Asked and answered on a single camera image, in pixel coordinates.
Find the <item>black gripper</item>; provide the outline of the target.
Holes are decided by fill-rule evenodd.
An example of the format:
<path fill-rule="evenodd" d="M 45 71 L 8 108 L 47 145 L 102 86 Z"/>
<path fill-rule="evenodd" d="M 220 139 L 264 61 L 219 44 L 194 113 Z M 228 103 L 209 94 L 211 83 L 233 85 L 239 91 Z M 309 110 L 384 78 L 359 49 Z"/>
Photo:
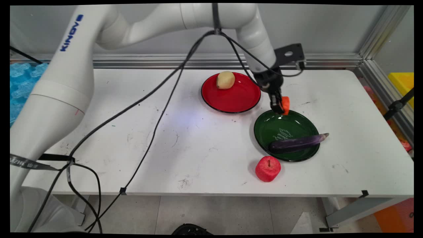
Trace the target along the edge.
<path fill-rule="evenodd" d="M 281 105 L 281 87 L 284 82 L 280 67 L 272 67 L 264 72 L 254 72 L 254 78 L 260 89 L 269 94 L 270 107 L 274 113 L 286 115 L 287 110 Z"/>

